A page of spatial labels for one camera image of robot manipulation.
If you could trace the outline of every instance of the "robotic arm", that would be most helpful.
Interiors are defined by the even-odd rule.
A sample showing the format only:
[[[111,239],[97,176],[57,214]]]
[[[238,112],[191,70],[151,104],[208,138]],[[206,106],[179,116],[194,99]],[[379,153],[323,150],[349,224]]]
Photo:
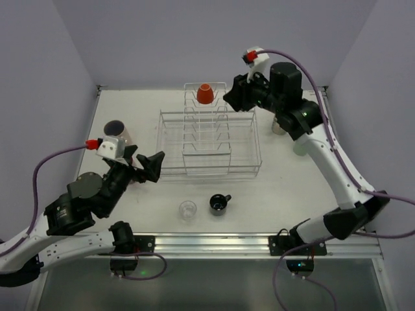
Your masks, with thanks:
[[[48,205],[37,219],[34,229],[27,229],[11,240],[0,244],[0,286],[13,287],[27,284],[57,264],[97,253],[133,253],[135,241],[130,225],[117,222],[109,230],[82,238],[70,238],[95,224],[92,218],[107,218],[131,181],[157,182],[165,154],[152,157],[137,155],[143,168],[132,166],[137,146],[125,146],[125,141],[106,136],[97,141],[97,155],[110,166],[99,176],[93,172],[80,175],[67,185],[67,192]],[[21,238],[25,241],[12,246]]]
[[[338,203],[336,209],[294,226],[290,230],[289,248],[330,236],[344,240],[373,220],[389,199],[363,193],[346,175],[330,147],[323,124],[323,118],[326,116],[320,113],[315,102],[302,98],[302,74],[297,67],[288,62],[275,63],[270,68],[270,78],[267,80],[261,71],[269,59],[268,55],[254,55],[252,51],[262,49],[255,47],[247,50],[243,60],[251,67],[250,72],[236,76],[231,91],[226,93],[223,99],[235,111],[249,111],[257,106],[273,113],[279,126],[288,132],[291,139],[299,143],[316,163]],[[334,141],[337,141],[330,125],[329,130]],[[374,190],[353,166],[338,143],[336,150],[362,187]]]

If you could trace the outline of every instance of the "wire shelf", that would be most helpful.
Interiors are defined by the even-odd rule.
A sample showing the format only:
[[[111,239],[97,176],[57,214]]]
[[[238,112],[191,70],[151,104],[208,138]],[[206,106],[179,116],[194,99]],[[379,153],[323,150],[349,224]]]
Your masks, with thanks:
[[[228,110],[225,83],[210,83],[214,101],[199,104],[199,85],[185,84],[183,111],[160,111],[161,176],[257,176],[262,160],[255,110]]]

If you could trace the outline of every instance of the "gray floor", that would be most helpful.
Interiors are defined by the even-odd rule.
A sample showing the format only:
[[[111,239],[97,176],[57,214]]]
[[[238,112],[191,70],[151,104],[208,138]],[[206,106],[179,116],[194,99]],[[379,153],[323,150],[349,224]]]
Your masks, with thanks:
[[[85,259],[50,272],[39,310],[282,310],[272,291],[275,260],[169,260],[163,277],[128,281],[110,277],[108,259]],[[140,259],[133,275],[160,269]],[[385,310],[371,260],[319,260],[312,275],[336,295],[341,310]],[[323,289],[278,274],[290,310],[333,310]]]

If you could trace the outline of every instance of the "white wire basket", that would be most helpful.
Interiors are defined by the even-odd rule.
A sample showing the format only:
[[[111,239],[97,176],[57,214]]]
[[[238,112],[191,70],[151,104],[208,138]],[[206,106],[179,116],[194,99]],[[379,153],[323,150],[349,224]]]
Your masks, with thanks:
[[[262,159],[255,110],[228,110],[226,84],[209,84],[211,104],[198,103],[200,83],[189,83],[183,111],[160,111],[157,150],[166,153],[161,177],[257,176]]]

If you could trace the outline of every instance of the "wall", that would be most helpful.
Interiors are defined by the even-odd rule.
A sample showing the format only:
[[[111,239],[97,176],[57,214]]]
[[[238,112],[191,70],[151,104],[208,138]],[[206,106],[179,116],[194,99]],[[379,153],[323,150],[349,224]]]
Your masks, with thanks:
[[[378,0],[340,70],[329,99],[344,149],[375,188],[414,198],[415,2]],[[415,207],[391,202],[378,233],[414,229]],[[401,310],[413,310],[415,238],[382,240]]]
[[[82,144],[95,86],[50,0],[0,2],[0,238],[28,226],[32,171],[46,155]],[[80,152],[40,171],[40,210],[73,179]],[[2,310],[23,310],[30,285],[0,288]]]
[[[254,45],[292,53],[328,85],[376,1],[54,2],[96,84],[147,88],[231,83]]]

